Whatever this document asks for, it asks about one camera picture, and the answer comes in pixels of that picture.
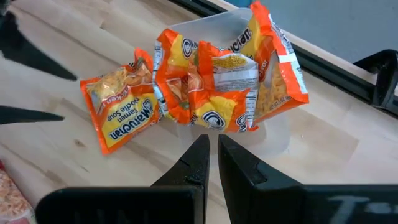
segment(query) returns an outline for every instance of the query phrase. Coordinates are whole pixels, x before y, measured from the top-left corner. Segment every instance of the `robotic claw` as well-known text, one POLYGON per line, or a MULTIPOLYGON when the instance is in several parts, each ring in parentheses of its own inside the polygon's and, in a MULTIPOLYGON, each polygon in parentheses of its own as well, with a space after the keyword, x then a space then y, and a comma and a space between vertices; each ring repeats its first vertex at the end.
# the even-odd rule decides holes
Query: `robotic claw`
MULTIPOLYGON (((209 161, 201 135, 152 186, 58 190, 40 201, 37 221, 205 223, 209 161)), ((218 162, 232 224, 398 223, 398 185, 303 185, 223 134, 218 162)))
MULTIPOLYGON (((76 81, 74 74, 46 56, 20 32, 17 18, 8 11, 10 3, 11 0, 0 0, 0 52, 3 57, 66 80, 76 81)), ((63 117, 52 113, 0 105, 0 124, 62 120, 63 117)))

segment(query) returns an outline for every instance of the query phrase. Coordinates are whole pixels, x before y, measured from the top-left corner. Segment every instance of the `gray wall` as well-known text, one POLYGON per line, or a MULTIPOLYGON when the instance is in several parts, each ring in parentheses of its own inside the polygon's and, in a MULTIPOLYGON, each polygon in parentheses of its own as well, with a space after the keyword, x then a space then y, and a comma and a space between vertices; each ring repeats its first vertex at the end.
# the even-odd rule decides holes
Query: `gray wall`
POLYGON ((278 26, 349 62, 384 49, 398 50, 398 0, 261 2, 278 26))

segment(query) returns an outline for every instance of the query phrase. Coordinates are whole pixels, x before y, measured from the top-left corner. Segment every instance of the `wooden table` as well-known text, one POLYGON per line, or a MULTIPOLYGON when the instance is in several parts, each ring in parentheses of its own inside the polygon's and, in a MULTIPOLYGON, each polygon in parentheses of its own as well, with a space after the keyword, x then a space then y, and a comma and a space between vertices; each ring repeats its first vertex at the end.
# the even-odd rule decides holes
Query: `wooden table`
MULTIPOLYGON (((233 6, 212 0, 227 9, 233 6)), ((167 26, 198 16, 166 0, 17 0, 11 6, 21 31, 81 78, 133 59, 134 47, 153 54, 167 26)), ((366 71, 289 33, 288 38, 374 82, 366 71)), ((165 173, 201 133, 211 149, 208 223, 229 223, 214 141, 217 133, 181 133, 163 120, 110 156, 102 156, 78 82, 0 59, 0 102, 65 116, 52 123, 0 126, 0 158, 29 201, 66 186, 147 186, 165 173)), ((269 153, 270 129, 235 138, 257 156, 303 183, 398 183, 398 120, 304 73, 310 104, 284 114, 290 144, 269 153), (264 146, 268 150, 258 150, 264 146)))

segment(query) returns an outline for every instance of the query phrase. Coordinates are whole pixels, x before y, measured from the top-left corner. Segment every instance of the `instant noodle soup packet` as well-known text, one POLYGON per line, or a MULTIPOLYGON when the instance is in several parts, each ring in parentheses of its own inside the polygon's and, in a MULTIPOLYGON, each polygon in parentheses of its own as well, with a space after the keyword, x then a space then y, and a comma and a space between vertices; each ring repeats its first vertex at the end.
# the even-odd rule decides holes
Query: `instant noodle soup packet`
POLYGON ((258 127, 254 125, 254 113, 259 89, 258 65, 255 61, 245 57, 243 54, 232 53, 230 50, 218 49, 210 43, 201 42, 201 47, 207 48, 212 65, 213 79, 217 91, 226 92, 231 90, 250 89, 246 94, 246 122, 240 124, 240 131, 254 131, 258 127))
MULTIPOLYGON (((188 97, 192 124, 222 132, 236 133, 247 130, 246 96, 249 89, 242 91, 229 88, 225 88, 224 91, 216 89, 213 55, 228 58, 231 54, 229 50, 219 51, 209 43, 199 42, 197 52, 188 62, 188 97)), ((220 67, 224 69, 223 72, 233 70, 232 66, 228 67, 230 63, 226 62, 223 65, 220 67)), ((232 79, 220 80, 227 85, 232 79)))
MULTIPOLYGON (((155 47, 154 90, 156 97, 163 114, 177 123, 199 124, 222 132, 245 131, 247 127, 246 95, 249 90, 244 91, 246 88, 235 89, 239 91, 228 88, 223 91, 216 90, 212 56, 221 57, 232 52, 215 50, 217 48, 204 44, 199 54, 197 43, 173 30, 164 30, 158 37, 155 47), (238 124, 235 123, 235 116, 240 118, 238 124)), ((234 69, 242 70, 244 67, 224 68, 223 72, 234 69)))
POLYGON ((258 123, 296 106, 309 103, 302 71, 292 45, 273 23, 260 2, 250 5, 252 19, 230 50, 259 65, 259 94, 254 122, 258 123))
POLYGON ((155 45, 154 90, 162 114, 179 124, 190 124, 188 61, 197 44, 171 29, 164 30, 155 45))
POLYGON ((80 81, 103 154, 110 154, 159 122, 152 86, 153 60, 136 48, 135 62, 102 77, 80 81))

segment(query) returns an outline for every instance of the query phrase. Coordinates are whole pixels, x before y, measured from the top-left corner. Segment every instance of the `plastic bin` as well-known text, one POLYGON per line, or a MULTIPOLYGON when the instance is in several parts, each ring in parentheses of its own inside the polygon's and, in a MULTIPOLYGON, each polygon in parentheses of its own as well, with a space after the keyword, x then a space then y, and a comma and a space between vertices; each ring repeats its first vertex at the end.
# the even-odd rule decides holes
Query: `plastic bin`
MULTIPOLYGON (((252 18, 250 9, 236 9, 194 21, 175 24, 169 28, 195 42, 205 40, 217 47, 228 48, 246 28, 252 18)), ((229 136, 258 157, 274 156, 284 152, 289 145, 290 133, 286 115, 280 114, 259 124, 251 133, 234 133, 229 136)), ((209 134, 212 149, 217 148, 217 131, 201 126, 178 126, 177 133, 183 139, 182 147, 189 147, 200 134, 209 134)))

